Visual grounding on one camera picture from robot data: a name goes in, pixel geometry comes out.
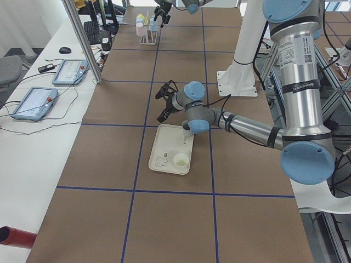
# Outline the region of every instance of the robotic arm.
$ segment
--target robotic arm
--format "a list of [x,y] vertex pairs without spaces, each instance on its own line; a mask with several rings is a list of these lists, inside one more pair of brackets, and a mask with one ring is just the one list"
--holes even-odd
[[[174,5],[176,0],[155,0],[155,2],[160,5],[159,7],[156,7],[154,13],[155,13],[155,18],[154,20],[156,21],[157,17],[160,15],[162,17],[162,24],[161,27],[163,27],[165,24],[168,24],[171,16],[168,14],[169,11],[171,10],[172,5]],[[182,0],[184,3],[186,9],[188,12],[192,15],[197,12],[199,7],[211,2],[213,0]]]
[[294,181],[318,184],[334,171],[335,152],[331,132],[322,122],[314,53],[314,39],[322,28],[322,0],[264,0],[263,14],[270,24],[271,38],[278,45],[287,128],[281,130],[222,109],[206,108],[205,89],[191,82],[177,91],[166,83],[156,98],[166,100],[160,122],[184,110],[183,128],[196,134],[211,125],[235,132],[245,139],[282,151],[281,167]]

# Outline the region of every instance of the white cup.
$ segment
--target white cup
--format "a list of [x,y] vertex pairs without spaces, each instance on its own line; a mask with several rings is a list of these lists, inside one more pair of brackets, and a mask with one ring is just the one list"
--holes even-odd
[[173,158],[173,162],[178,167],[185,167],[189,164],[189,157],[184,153],[177,153]]

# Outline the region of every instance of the white tray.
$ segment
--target white tray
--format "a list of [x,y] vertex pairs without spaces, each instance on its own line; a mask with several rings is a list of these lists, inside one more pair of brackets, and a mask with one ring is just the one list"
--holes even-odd
[[[149,168],[164,173],[187,174],[190,170],[193,140],[194,136],[184,136],[181,126],[161,124],[157,129],[152,147]],[[189,157],[189,163],[182,167],[175,165],[173,158],[177,153],[186,154]]]

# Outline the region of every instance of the blue joint cap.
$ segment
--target blue joint cap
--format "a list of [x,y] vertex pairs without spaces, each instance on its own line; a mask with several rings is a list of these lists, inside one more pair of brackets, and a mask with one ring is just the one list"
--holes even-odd
[[188,123],[188,125],[191,132],[194,134],[206,132],[210,129],[210,124],[208,121],[205,121],[203,119],[193,119]]
[[192,81],[184,86],[185,95],[192,100],[202,100],[205,96],[205,87],[198,81]]
[[262,11],[268,22],[284,23],[303,13],[312,0],[264,0]]
[[320,35],[322,34],[322,29],[318,29],[316,32],[314,32],[313,39],[317,40],[320,38]]
[[287,145],[280,156],[284,173],[295,182],[316,185],[334,172],[334,159],[328,150],[309,141]]
[[187,7],[187,10],[190,15],[194,15],[199,9],[199,6],[197,4],[191,4]]

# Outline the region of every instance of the device screen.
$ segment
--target device screen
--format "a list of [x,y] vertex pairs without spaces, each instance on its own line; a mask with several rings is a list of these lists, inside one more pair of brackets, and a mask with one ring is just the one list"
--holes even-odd
[[19,115],[35,117],[38,115],[41,106],[43,106],[52,90],[49,89],[32,89],[22,105],[18,108]]
[[57,82],[74,82],[80,70],[81,60],[64,61],[56,78]]

